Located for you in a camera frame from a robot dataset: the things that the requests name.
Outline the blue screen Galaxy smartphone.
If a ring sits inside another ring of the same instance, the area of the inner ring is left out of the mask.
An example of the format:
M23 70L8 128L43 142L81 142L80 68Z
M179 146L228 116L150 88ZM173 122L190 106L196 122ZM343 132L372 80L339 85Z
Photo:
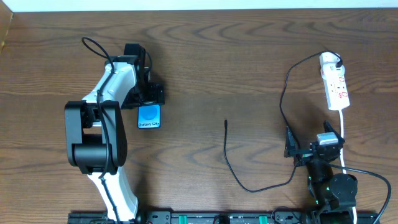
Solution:
M137 125L139 129L160 128L160 105L141 106L138 108Z

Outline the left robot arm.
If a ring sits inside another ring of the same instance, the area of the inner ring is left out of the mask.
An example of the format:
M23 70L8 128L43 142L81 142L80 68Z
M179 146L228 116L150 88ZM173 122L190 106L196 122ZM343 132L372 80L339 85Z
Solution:
M104 220L114 223L135 220L139 207L124 168L127 136L122 111L138 110L139 129L161 125L164 92L149 81L145 61L146 56L110 57L94 89L64 109L68 161L96 185L107 209Z

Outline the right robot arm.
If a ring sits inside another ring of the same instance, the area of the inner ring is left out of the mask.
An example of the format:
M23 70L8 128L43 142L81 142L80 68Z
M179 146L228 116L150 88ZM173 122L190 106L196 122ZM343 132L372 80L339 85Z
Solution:
M345 140L324 121L325 132L317 135L308 149L301 149L293 133L286 128L285 157L294 159L294 166L305 166L308 188L317 207L306 212L302 223L351 223L349 211L356 206L357 178L350 174L334 173L331 162L339 158Z

